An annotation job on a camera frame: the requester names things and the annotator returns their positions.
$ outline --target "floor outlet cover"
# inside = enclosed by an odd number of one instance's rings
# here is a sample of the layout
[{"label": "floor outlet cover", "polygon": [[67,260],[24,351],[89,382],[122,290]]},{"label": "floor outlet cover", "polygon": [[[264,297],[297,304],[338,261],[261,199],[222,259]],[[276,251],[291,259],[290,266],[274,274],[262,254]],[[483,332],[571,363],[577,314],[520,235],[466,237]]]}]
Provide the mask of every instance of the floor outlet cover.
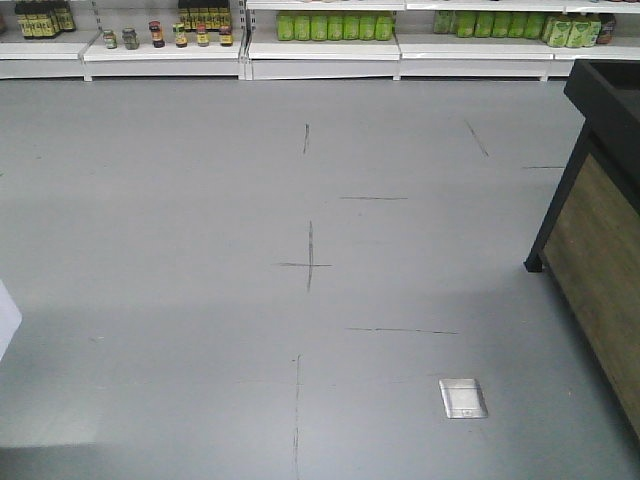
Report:
[{"label": "floor outlet cover", "polygon": [[440,392],[448,418],[487,418],[480,384],[474,378],[443,378]]}]

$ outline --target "wooden panel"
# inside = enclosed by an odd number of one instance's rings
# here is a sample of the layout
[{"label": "wooden panel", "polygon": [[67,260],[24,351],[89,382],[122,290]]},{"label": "wooden panel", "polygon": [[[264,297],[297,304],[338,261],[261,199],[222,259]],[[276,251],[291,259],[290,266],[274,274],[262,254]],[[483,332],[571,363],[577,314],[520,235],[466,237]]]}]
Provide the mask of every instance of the wooden panel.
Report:
[{"label": "wooden panel", "polygon": [[544,255],[640,435],[640,216],[591,156]]}]

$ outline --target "counter leg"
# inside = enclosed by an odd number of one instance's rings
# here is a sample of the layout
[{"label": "counter leg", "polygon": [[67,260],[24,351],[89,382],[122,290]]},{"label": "counter leg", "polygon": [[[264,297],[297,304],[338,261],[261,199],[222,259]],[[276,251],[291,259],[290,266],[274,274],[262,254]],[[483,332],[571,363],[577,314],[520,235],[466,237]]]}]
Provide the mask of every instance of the counter leg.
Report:
[{"label": "counter leg", "polygon": [[569,192],[571,192],[573,184],[576,181],[576,177],[578,176],[578,173],[580,172],[580,169],[582,169],[582,165],[587,158],[587,154],[589,153],[588,139],[590,134],[591,128],[589,128],[589,126],[585,122],[585,124],[582,126],[582,130],[580,131],[580,135],[578,136],[578,140],[576,141],[576,145],[573,148],[573,152],[571,152],[569,162],[564,169],[564,173],[562,174],[562,178],[560,179],[558,188],[556,189],[556,192],[551,199],[551,204],[549,205],[547,214],[542,221],[542,226],[538,231],[538,236],[533,243],[533,247],[531,247],[531,252],[529,253],[527,259],[524,261],[524,266],[528,272],[542,271],[542,260],[540,258],[540,253],[546,245],[547,240],[549,239],[549,235],[551,235],[551,231],[556,224],[556,220],[558,220],[558,216],[560,215],[560,211],[564,206],[564,202],[567,200]]}]

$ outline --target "floor marking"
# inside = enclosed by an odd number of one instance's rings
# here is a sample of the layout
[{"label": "floor marking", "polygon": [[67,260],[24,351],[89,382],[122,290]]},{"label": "floor marking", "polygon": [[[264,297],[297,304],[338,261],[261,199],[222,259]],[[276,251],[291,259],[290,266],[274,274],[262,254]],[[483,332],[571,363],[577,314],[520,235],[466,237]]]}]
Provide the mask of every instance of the floor marking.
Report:
[{"label": "floor marking", "polygon": [[522,167],[523,170],[538,170],[538,169],[552,169],[552,168],[564,168],[564,167],[556,167],[553,165],[541,166],[541,167]]},{"label": "floor marking", "polygon": [[409,333],[431,333],[433,335],[459,335],[460,332],[447,332],[442,330],[420,330],[411,328],[346,328],[356,332],[409,332]]},{"label": "floor marking", "polygon": [[328,263],[314,263],[313,261],[313,222],[309,221],[309,263],[292,263],[280,262],[274,265],[278,267],[307,267],[309,269],[309,277],[307,279],[307,292],[311,291],[311,279],[313,278],[313,269],[317,267],[333,267]]},{"label": "floor marking", "polygon": [[305,127],[304,127],[304,148],[302,149],[302,154],[306,155],[308,149],[309,149],[309,124],[305,123]]},{"label": "floor marking", "polygon": [[408,197],[340,197],[340,200],[409,200]]},{"label": "floor marking", "polygon": [[298,355],[296,365],[296,416],[295,429],[293,432],[293,468],[296,473],[296,480],[300,480],[300,466],[298,464],[298,449],[300,446],[300,387],[302,386],[302,354]]},{"label": "floor marking", "polygon": [[487,152],[487,149],[484,148],[484,145],[480,141],[480,138],[478,137],[478,134],[476,133],[476,131],[473,129],[473,127],[471,126],[471,124],[469,123],[469,121],[466,118],[464,119],[464,123],[467,124],[467,128],[471,132],[471,135],[473,135],[473,138],[475,138],[476,143],[480,147],[480,150],[482,150],[482,153],[484,153],[484,156],[488,157],[489,156],[489,152]]}]

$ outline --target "wooden display counter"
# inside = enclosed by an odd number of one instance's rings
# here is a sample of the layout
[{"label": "wooden display counter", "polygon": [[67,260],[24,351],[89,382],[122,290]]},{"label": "wooden display counter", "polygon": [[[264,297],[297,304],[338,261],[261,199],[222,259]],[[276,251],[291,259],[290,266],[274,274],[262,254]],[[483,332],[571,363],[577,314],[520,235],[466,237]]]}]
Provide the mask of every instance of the wooden display counter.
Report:
[{"label": "wooden display counter", "polygon": [[576,62],[582,132],[525,266],[548,269],[640,437],[640,62]]}]

